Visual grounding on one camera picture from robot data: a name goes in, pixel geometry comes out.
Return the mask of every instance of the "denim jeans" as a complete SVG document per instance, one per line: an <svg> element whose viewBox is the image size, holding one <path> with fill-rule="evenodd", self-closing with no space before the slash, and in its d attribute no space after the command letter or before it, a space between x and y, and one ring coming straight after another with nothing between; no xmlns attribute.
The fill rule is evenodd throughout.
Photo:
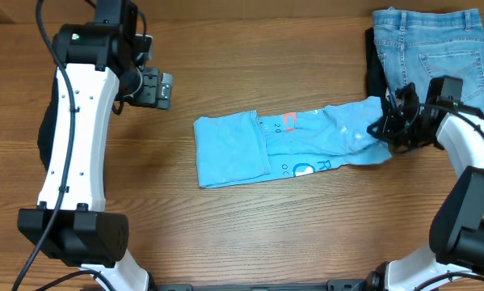
<svg viewBox="0 0 484 291"><path fill-rule="evenodd" d="M461 78L461 101L484 113L484 29L478 10L438 15L390 8L372 17L392 96L413 82L424 102L432 78ZM397 106L396 98L391 103Z"/></svg>

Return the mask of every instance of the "printed graphic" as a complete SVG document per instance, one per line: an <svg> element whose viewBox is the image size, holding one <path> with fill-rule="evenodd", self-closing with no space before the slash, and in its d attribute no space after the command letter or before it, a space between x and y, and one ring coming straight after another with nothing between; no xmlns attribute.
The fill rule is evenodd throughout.
<svg viewBox="0 0 484 291"><path fill-rule="evenodd" d="M325 162L317 162L317 163L322 164L321 168L319 169L320 171L324 171L324 170L331 169L331 162L330 162L330 160L327 160Z"/></svg>
<svg viewBox="0 0 484 291"><path fill-rule="evenodd" d="M293 122L288 123L288 118L292 117ZM293 131L296 128L297 112L283 114L284 127L286 131Z"/></svg>
<svg viewBox="0 0 484 291"><path fill-rule="evenodd" d="M315 168L314 166L308 164L308 163L300 163L297 164L293 168L293 176L294 177L299 177L302 175L308 175L308 174L313 174L315 173Z"/></svg>
<svg viewBox="0 0 484 291"><path fill-rule="evenodd" d="M290 173L288 173L287 169L288 169L288 165L287 164L283 164L281 165L281 169L283 169L283 176L285 177L289 177L290 176Z"/></svg>

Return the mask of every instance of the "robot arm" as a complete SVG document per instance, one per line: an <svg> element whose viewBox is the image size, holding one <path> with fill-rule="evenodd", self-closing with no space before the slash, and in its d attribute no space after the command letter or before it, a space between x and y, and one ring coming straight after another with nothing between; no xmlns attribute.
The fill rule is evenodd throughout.
<svg viewBox="0 0 484 291"><path fill-rule="evenodd" d="M136 35L136 21L137 8L130 1L98 0L93 23L66 24L55 37L54 48L74 90L74 145L64 199L41 247L49 258L100 272L115 290L125 291L154 290L155 284L127 249L127 217L105 212L103 160L111 108L119 100L168 109L173 85L171 75L145 65L153 40ZM54 213L68 147L69 98L59 69L57 84L57 122L46 180L36 209L19 210L19 231L34 244Z"/></svg>
<svg viewBox="0 0 484 291"><path fill-rule="evenodd" d="M458 112L478 125L483 135L484 119L481 112L460 103L461 80L433 79L430 88L428 105L421 113L407 108L418 102L412 85L398 91L398 95L406 97L405 107L381 120L379 130L371 133L397 147L416 148L428 142L447 150L458 181L432 222L429 242L406 258L382 264L371 272L366 291L419 291L416 288L423 283L452 272L484 275L484 137L459 116L436 108ZM390 134L392 139L376 134L394 132L405 126L402 118L411 120L418 114L421 117L411 128L399 131L402 134ZM436 289L458 277L444 278L424 286L423 290Z"/></svg>
<svg viewBox="0 0 484 291"><path fill-rule="evenodd" d="M484 132L484 120L477 116L465 116L479 124ZM484 170L484 141L469 124L451 114L445 116L436 136L437 141L448 151L457 178L462 176L461 184L457 183L436 216L431 228L430 243L405 259L387 265L385 289L389 291L413 290L423 282L449 272L473 274L472 268L484 267L484 235L480 235L484 233L484 221L481 221L484 213L484 195L481 195L484 194L484 172L476 170ZM473 238L468 242L458 242L458 237L465 234L473 235ZM445 260L444 257L449 253L459 251L453 250L456 247L464 247L465 250ZM454 264L442 264L445 261ZM425 290L436 289L450 281L440 280Z"/></svg>

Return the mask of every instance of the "wire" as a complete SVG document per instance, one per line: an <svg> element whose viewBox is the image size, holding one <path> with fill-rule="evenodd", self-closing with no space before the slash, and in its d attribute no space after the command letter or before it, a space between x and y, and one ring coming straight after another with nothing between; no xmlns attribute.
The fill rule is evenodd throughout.
<svg viewBox="0 0 484 291"><path fill-rule="evenodd" d="M143 13L143 11L141 11L141 9L139 9L139 8L137 8L137 13L141 17L141 20L143 20L143 39L145 39L145 36L146 36L146 17L145 17L145 13Z"/></svg>
<svg viewBox="0 0 484 291"><path fill-rule="evenodd" d="M81 276L81 275L93 275L95 279L99 278L105 284L105 286L107 286L109 291L116 291L114 289L114 287L112 287L111 282L109 280L107 280L107 278L101 272L98 272L98 271L95 271L95 270L83 270L83 271L78 271L78 272L72 272L70 274L67 274L67 275L61 277L61 278L56 279L55 281L53 281L51 283L48 283L48 284L36 289L36 291L45 291L47 289L52 288L53 286L59 285L60 283L62 283L64 281L67 281L69 279L73 279L76 276Z"/></svg>
<svg viewBox="0 0 484 291"><path fill-rule="evenodd" d="M471 121L470 119L466 118L465 116L463 116L459 112L457 112L455 110L452 110L450 108L445 108L445 107L439 106L439 105L432 105L432 104L421 103L419 106L420 107L425 107L425 108L439 109L439 110L442 110L442 111L447 112L447 113L451 113L454 116L457 116L457 117L461 118L464 122L466 122L467 124L469 124L469 126L471 126L475 131L477 131L478 134L484 140L484 132L482 131L481 127L479 125L476 125L473 121Z"/></svg>
<svg viewBox="0 0 484 291"><path fill-rule="evenodd" d="M35 248L33 249L32 253L30 254L30 257L28 258L28 260L24 264L21 272L18 274L17 279L15 279L15 283L12 287L12 291L17 290L19 288L19 286L21 285L21 282L23 281L23 278L26 276L28 269L33 264L33 260L39 254L40 248L42 247L44 240L46 240L46 238L49 235L50 230L53 228L53 225L54 225L55 220L57 218L58 212L59 212L61 205L62 205L62 200L64 199L64 194L66 192L67 177L68 177L68 174L69 174L69 165L71 163L71 155L73 153L74 123L75 123L75 113L76 113L75 106L74 106L73 87L71 86L71 82L69 81L69 76L67 75L67 72L65 71L64 66L62 65L61 61L59 60L57 54L55 53L55 50L53 49L53 46L51 45L49 37L46 34L46 31L44 30L44 25L42 24L42 14L41 14L43 3L44 3L44 0L38 0L37 1L36 22L37 22L37 26L39 27L40 35L42 36L42 39L46 43L46 46L48 47L48 50L51 53L53 60L55 61L55 64L57 65L58 69L61 71L62 77L64 78L65 85L67 86L67 91L68 91L68 95L69 95L69 139L68 139L67 151L65 153L65 162L64 162L64 170L62 172L61 186L59 187L58 198L57 198L57 202L55 204L55 207L53 209L53 213L52 213L51 217L49 218L48 224L46 225L44 232L40 236L39 241L37 242L37 244L35 245Z"/></svg>
<svg viewBox="0 0 484 291"><path fill-rule="evenodd" d="M118 108L116 108L116 105L114 103L112 103L112 112L116 115L121 115L121 112L123 112L123 106L124 106L124 102L125 102L125 99L124 99L124 96L121 96L120 97L120 106Z"/></svg>
<svg viewBox="0 0 484 291"><path fill-rule="evenodd" d="M351 288L351 290L349 290L349 291L353 291L353 289L354 289L355 291L358 291L358 289L356 289L356 288L357 288L357 287L359 287L359 286L360 286L360 284L362 284L362 283L365 283L365 280L362 280L362 281L360 281L360 282L356 283L356 285L353 285L353 287L352 287L352 288Z"/></svg>
<svg viewBox="0 0 484 291"><path fill-rule="evenodd" d="M473 279L473 280L479 280L481 282L484 282L484 276L469 274L469 273L465 273L465 272L448 272L444 275L435 276L435 277L431 278L430 280L426 280L420 286L414 288L414 291L421 291L424 288L426 288L426 287L428 287L428 286L430 286L434 283L437 283L439 281L442 281L442 280L447 280L447 279L452 280L452 278L456 277L456 276L463 277L463 278L469 278L469 279Z"/></svg>
<svg viewBox="0 0 484 291"><path fill-rule="evenodd" d="M96 8L96 4L94 2L92 2L91 0L85 0L85 2L87 2L87 4L89 4L89 5L91 5L91 7Z"/></svg>

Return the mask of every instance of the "jeans back pocket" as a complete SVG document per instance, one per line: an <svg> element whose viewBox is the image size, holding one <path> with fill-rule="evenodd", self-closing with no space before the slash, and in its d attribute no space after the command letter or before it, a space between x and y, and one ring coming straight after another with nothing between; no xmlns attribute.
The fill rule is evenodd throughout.
<svg viewBox="0 0 484 291"><path fill-rule="evenodd" d="M422 53L419 59L430 78L454 77L464 82L461 101L470 101L484 92L484 71L480 49L444 53Z"/></svg>

